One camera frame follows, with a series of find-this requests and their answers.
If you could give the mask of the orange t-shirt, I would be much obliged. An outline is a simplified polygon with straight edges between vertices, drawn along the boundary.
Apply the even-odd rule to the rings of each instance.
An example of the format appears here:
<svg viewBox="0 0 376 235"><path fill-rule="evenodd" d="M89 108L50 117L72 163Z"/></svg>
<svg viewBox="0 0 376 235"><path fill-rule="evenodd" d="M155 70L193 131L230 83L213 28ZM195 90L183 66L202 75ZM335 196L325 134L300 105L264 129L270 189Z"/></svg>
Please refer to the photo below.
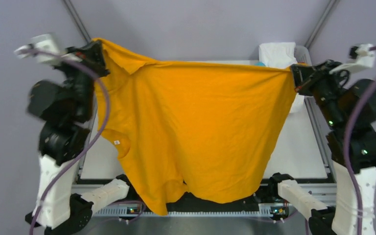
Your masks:
<svg viewBox="0 0 376 235"><path fill-rule="evenodd" d="M157 215L186 192L217 203L252 195L295 99L291 72L159 61L102 39L111 109L95 87L102 137Z"/></svg>

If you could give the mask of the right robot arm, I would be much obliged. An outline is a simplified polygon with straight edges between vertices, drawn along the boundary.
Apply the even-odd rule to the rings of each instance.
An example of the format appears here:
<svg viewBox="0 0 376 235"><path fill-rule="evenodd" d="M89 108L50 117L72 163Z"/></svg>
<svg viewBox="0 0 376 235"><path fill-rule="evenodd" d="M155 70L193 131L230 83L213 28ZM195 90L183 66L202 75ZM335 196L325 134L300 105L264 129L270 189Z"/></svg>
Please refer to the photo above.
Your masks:
<svg viewBox="0 0 376 235"><path fill-rule="evenodd" d="M292 65L295 92L320 108L336 176L336 203L329 206L288 174L275 173L267 186L274 202L284 200L305 217L314 235L373 235L376 185L376 46L351 47L349 60Z"/></svg>

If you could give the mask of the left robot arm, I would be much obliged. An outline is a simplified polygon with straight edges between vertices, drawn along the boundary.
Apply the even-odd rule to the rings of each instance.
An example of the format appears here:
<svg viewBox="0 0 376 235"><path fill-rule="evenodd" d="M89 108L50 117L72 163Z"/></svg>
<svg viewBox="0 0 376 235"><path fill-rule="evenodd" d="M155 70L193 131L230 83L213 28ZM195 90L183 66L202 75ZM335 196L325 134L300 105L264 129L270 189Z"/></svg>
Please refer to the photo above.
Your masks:
<svg viewBox="0 0 376 235"><path fill-rule="evenodd" d="M86 227L92 216L119 200L132 202L137 189L119 177L83 194L72 193L80 159L95 144L88 141L84 123L94 113L94 86L99 84L106 102L111 103L101 79L110 72L102 55L100 40L83 47L62 47L51 34L35 36L15 50L19 58L34 57L61 71L66 79L59 85L37 82L30 90L27 112L44 121L39 135L40 181L34 210L25 216L30 233L43 227L46 235L72 235Z"/></svg>

